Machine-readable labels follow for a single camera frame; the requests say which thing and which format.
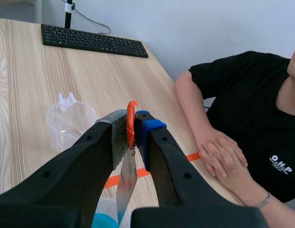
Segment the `keyboard key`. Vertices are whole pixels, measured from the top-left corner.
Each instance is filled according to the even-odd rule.
[[[49,37],[49,36],[45,36],[45,39],[53,39],[53,40],[57,40],[56,37]]]

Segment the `cable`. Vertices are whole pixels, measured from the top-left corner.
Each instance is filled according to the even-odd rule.
[[[91,22],[93,22],[93,23],[95,23],[95,24],[102,25],[102,26],[108,28],[108,30],[109,30],[108,33],[99,32],[99,34],[106,34],[106,35],[109,35],[109,34],[110,34],[110,27],[109,27],[109,26],[104,25],[104,24],[101,24],[101,23],[99,23],[99,22],[96,22],[96,21],[94,21],[94,20],[92,20],[92,19],[89,19],[88,17],[84,16],[82,13],[80,13],[80,12],[77,11],[76,9],[75,9],[75,11],[76,11],[79,15],[81,15],[82,17],[84,17],[85,19],[87,19],[87,20],[89,20],[89,21],[91,21]]]

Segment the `orange tape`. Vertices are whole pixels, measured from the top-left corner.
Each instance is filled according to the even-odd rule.
[[[192,161],[200,159],[200,156],[198,153],[192,153],[192,154],[187,155],[187,159],[192,162]],[[149,174],[150,173],[148,171],[146,171],[145,168],[137,169],[137,177],[138,178],[148,176]],[[119,175],[112,176],[112,177],[108,178],[107,182],[104,185],[104,188],[107,189],[107,188],[113,187],[115,185],[118,185],[118,182],[119,182]]]

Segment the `person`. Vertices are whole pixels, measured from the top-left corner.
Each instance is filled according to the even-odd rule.
[[[192,66],[175,87],[212,176],[247,206],[263,203],[270,228],[295,228],[295,210],[284,204],[295,198],[295,52],[248,51]]]

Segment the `wooden desk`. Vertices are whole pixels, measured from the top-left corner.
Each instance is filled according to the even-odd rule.
[[[178,105],[174,83],[152,53],[127,57],[44,46],[40,25],[0,19],[0,193],[9,190],[57,155],[50,147],[46,110],[73,92],[99,117],[126,108],[130,100],[167,124],[183,152],[197,152]],[[232,202],[240,201],[212,178],[202,161],[192,164]],[[137,167],[144,167],[137,156]],[[120,166],[112,173],[119,174]],[[117,187],[105,189],[115,198]],[[138,180],[129,209],[157,205],[150,176]]]

